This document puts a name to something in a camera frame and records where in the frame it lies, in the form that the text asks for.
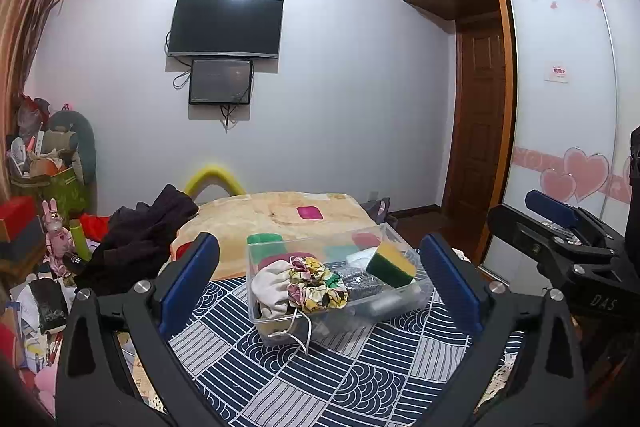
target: pink stuffed bunny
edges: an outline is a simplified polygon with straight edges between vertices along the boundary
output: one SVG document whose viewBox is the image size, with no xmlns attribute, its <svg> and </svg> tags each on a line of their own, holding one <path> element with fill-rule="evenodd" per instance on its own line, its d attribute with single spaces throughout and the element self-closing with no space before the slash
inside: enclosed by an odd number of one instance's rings
<svg viewBox="0 0 640 427">
<path fill-rule="evenodd" d="M 51 271 L 59 277 L 68 274 L 63 262 L 66 252 L 71 252 L 73 239 L 71 233 L 62 226 L 62 219 L 58 215 L 56 200 L 51 200 L 50 208 L 47 201 L 42 202 L 44 210 L 44 225 L 47 229 L 47 251 L 49 252 L 49 266 Z"/>
</svg>

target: red box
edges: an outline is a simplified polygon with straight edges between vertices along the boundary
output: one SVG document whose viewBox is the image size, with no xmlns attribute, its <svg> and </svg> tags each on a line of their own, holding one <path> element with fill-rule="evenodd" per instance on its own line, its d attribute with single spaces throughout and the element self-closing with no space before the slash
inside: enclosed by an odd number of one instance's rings
<svg viewBox="0 0 640 427">
<path fill-rule="evenodd" d="M 13 241 L 36 216 L 36 204 L 29 196 L 11 198 L 0 205 L 0 241 Z"/>
</svg>

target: wall-mounted tv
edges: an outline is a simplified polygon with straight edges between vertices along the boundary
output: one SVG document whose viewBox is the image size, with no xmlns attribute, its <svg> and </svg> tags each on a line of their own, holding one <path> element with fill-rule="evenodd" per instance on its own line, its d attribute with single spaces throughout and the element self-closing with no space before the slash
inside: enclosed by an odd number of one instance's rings
<svg viewBox="0 0 640 427">
<path fill-rule="evenodd" d="M 277 58 L 284 0 L 178 0 L 169 56 Z"/>
</svg>

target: green sponge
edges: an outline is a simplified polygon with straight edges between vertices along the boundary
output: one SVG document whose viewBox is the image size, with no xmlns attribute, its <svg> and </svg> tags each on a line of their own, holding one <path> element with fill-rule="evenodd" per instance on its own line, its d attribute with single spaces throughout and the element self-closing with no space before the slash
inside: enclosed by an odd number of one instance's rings
<svg viewBox="0 0 640 427">
<path fill-rule="evenodd" d="M 367 264 L 367 272 L 389 286 L 399 288 L 414 280 L 417 268 L 398 251 L 398 248 L 385 241 L 380 244 Z"/>
</svg>

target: plastic storage box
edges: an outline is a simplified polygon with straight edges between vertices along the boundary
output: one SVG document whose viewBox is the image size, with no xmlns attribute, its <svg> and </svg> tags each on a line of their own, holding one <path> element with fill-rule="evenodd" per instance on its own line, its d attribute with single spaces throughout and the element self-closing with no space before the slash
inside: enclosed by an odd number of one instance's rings
<svg viewBox="0 0 640 427">
<path fill-rule="evenodd" d="M 337 269 L 346 262 L 350 254 L 377 247 L 382 241 L 392 243 L 414 266 L 417 267 L 415 282 L 400 288 L 385 287 L 382 293 L 355 301 L 348 301 L 347 305 L 338 310 L 326 310 L 307 314 L 311 319 L 311 338 L 320 341 L 325 337 L 344 331 L 352 331 L 362 327 L 370 327 L 411 310 L 424 308 L 431 298 L 433 283 L 422 268 L 420 257 L 416 251 L 392 229 L 387 223 L 353 230 L 351 232 L 321 235 L 305 239 L 290 241 L 273 241 L 270 243 L 255 243 L 247 245 L 247 294 L 249 319 L 260 333 L 261 338 L 268 345 L 293 343 L 289 337 L 277 335 L 269 337 L 275 331 L 286 331 L 294 334 L 302 342 L 306 341 L 308 322 L 298 314 L 295 324 L 291 324 L 292 315 L 287 314 L 277 319 L 261 318 L 258 302 L 251 292 L 251 281 L 258 272 L 258 264 L 272 256 L 291 254 L 294 257 L 304 257 L 303 253 L 311 254 L 329 269 Z"/>
</svg>

